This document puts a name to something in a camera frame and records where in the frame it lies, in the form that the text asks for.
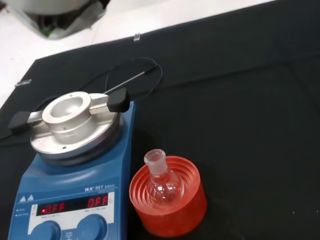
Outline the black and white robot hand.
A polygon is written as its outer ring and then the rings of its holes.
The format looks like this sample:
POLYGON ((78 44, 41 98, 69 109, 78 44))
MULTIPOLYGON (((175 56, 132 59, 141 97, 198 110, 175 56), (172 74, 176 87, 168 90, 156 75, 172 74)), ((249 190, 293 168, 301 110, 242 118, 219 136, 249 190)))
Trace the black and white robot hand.
POLYGON ((91 28, 107 11, 110 0, 2 0, 23 25, 49 40, 91 28))

